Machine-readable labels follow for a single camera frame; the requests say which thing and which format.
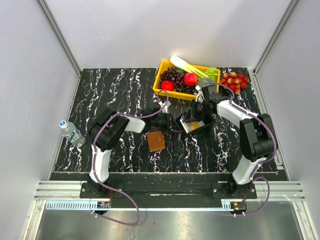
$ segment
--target gray wall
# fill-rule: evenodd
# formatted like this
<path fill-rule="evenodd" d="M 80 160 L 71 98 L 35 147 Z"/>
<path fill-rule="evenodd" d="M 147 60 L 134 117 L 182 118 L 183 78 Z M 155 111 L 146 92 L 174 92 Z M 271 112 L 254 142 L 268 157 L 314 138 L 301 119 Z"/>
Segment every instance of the gray wall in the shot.
<path fill-rule="evenodd" d="M 293 180 L 320 233 L 320 1 L 303 0 L 258 76 Z"/>
<path fill-rule="evenodd" d="M 2 0 L 0 26 L 0 238 L 17 240 L 77 77 L 35 0 Z"/>
<path fill-rule="evenodd" d="M 46 0 L 81 68 L 253 68 L 290 0 Z"/>

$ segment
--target bottle label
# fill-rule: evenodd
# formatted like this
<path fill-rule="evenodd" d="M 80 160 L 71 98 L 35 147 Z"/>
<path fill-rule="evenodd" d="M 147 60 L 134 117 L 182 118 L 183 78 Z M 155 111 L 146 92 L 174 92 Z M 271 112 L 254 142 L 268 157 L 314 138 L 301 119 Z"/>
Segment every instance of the bottle label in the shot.
<path fill-rule="evenodd" d="M 70 143 L 73 143 L 74 141 L 78 140 L 81 137 L 81 133 L 78 129 L 76 129 L 65 137 Z"/>

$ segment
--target water bottle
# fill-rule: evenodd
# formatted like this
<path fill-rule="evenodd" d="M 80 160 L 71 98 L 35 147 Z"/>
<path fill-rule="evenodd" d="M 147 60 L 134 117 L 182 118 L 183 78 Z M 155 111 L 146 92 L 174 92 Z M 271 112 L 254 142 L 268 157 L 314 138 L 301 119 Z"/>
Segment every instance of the water bottle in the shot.
<path fill-rule="evenodd" d="M 72 122 L 61 121 L 59 126 L 60 133 L 76 148 L 80 148 L 86 142 L 85 137 L 81 135 Z"/>

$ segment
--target bottle cap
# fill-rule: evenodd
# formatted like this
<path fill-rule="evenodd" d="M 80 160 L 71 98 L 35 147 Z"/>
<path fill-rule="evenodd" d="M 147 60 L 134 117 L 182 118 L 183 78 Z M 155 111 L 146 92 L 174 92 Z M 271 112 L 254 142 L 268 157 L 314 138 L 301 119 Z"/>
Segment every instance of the bottle cap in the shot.
<path fill-rule="evenodd" d="M 60 128 L 65 129 L 68 126 L 68 123 L 66 123 L 66 121 L 61 121 L 59 122 L 59 126 Z"/>

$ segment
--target yellow basket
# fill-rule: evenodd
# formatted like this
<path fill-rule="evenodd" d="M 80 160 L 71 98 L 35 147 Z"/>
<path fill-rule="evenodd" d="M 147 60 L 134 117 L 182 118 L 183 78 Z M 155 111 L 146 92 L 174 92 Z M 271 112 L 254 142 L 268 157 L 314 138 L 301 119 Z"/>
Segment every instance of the yellow basket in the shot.
<path fill-rule="evenodd" d="M 197 66 L 197 65 L 192 65 L 194 66 L 196 69 L 200 70 L 201 72 L 205 72 L 209 69 L 209 67 L 207 66 Z M 159 93 L 160 89 L 158 89 L 158 83 L 160 81 L 160 74 L 162 74 L 165 70 L 167 70 L 170 67 L 174 67 L 174 65 L 170 62 L 170 61 L 162 61 L 158 74 L 156 75 L 154 84 L 153 84 L 153 91 L 157 94 Z M 220 82 L 220 70 L 216 69 L 215 72 L 218 74 L 216 82 L 219 83 Z M 219 92 L 219 85 L 216 86 L 216 91 Z M 194 94 L 186 94 L 186 93 L 181 93 L 181 92 L 176 92 L 176 90 L 174 91 L 167 91 L 169 94 L 169 97 L 171 98 L 176 98 L 176 99 L 183 99 L 183 100 L 194 100 L 196 99 L 196 95 Z M 160 96 L 166 96 L 167 94 L 165 92 L 160 92 L 159 93 Z"/>

